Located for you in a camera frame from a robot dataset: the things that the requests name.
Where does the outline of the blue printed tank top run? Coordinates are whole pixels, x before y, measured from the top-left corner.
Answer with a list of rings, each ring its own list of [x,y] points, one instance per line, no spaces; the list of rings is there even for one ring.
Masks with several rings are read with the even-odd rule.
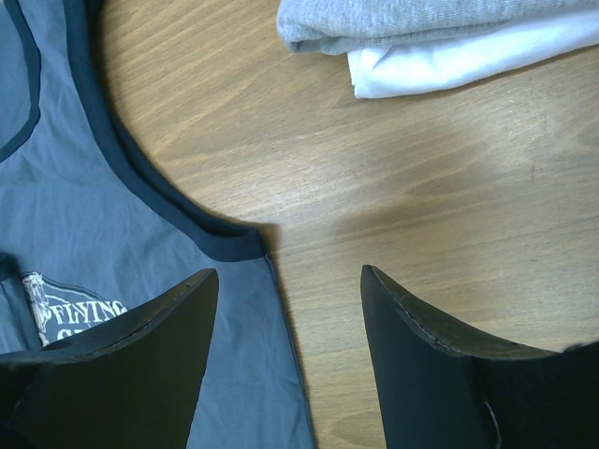
[[[264,240],[166,181],[95,73],[97,1],[1,5],[1,350],[36,349],[204,268],[218,306],[191,448],[312,448],[300,364]]]

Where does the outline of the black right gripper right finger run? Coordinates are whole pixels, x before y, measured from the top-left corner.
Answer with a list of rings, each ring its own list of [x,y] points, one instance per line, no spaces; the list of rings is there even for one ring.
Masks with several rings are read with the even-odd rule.
[[[374,266],[360,292],[390,448],[594,448],[598,346],[552,352],[496,337]]]

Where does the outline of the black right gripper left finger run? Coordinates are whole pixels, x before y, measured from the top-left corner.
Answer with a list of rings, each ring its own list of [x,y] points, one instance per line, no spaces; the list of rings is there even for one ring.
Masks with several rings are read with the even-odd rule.
[[[184,448],[205,374],[218,276],[1,357],[4,448]]]

